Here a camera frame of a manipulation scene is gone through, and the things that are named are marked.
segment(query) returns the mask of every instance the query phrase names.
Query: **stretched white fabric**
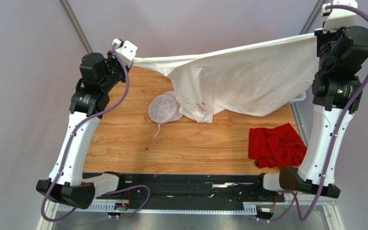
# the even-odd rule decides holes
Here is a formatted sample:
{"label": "stretched white fabric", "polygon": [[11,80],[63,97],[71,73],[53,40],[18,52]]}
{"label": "stretched white fabric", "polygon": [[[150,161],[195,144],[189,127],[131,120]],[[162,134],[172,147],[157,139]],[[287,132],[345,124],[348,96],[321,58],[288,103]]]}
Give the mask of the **stretched white fabric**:
{"label": "stretched white fabric", "polygon": [[312,84],[316,37],[304,34],[201,55],[135,58],[133,65],[171,79],[179,112],[211,123],[228,109],[266,116]]}

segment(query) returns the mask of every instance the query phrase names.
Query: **round mesh strainer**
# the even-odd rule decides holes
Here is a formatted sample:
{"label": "round mesh strainer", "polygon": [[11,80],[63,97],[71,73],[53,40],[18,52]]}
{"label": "round mesh strainer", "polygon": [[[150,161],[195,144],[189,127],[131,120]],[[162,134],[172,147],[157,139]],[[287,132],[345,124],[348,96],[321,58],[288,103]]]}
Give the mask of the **round mesh strainer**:
{"label": "round mesh strainer", "polygon": [[179,104],[170,95],[162,94],[153,99],[153,101],[149,104],[149,117],[152,121],[158,124],[159,131],[154,135],[160,132],[160,126],[169,122],[174,116],[177,114],[179,109]]}

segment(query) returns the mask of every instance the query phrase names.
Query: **wooden table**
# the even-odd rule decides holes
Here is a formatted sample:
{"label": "wooden table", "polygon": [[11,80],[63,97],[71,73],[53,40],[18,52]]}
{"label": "wooden table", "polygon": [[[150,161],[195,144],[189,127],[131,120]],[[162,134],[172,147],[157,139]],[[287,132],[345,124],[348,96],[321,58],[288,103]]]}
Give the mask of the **wooden table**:
{"label": "wooden table", "polygon": [[[121,97],[125,85],[109,93],[109,106]],[[130,89],[123,103],[103,116],[93,135],[84,172],[260,174],[277,173],[276,168],[257,168],[248,158],[249,129],[274,128],[291,123],[292,111],[285,105],[266,117],[223,111],[212,124],[197,123],[185,116],[161,126],[148,115],[154,97],[172,91],[171,81],[151,70],[133,67]]]}

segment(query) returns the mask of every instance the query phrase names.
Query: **gray floor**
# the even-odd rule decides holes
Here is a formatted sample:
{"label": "gray floor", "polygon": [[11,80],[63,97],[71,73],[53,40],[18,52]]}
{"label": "gray floor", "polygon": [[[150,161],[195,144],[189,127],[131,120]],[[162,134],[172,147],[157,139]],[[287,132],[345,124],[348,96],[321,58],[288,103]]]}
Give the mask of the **gray floor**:
{"label": "gray floor", "polygon": [[[280,216],[286,207],[277,206],[275,217]],[[105,213],[75,212],[64,223],[81,224],[106,217]],[[54,229],[65,230],[69,227],[60,223]],[[280,221],[262,223],[254,217],[230,215],[187,215],[187,214],[135,214],[126,219],[105,219],[93,224],[78,227],[79,230],[327,230],[328,225],[322,206],[317,206],[309,219],[301,222],[296,207]]]}

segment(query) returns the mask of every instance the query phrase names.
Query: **red cloth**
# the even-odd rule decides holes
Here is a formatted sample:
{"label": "red cloth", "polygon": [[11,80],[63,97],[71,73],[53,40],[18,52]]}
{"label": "red cloth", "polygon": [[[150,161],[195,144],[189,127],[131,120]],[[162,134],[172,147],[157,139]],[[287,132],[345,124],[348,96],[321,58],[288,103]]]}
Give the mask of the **red cloth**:
{"label": "red cloth", "polygon": [[251,128],[249,130],[248,157],[256,159],[258,168],[299,166],[307,147],[288,123],[276,128]]}

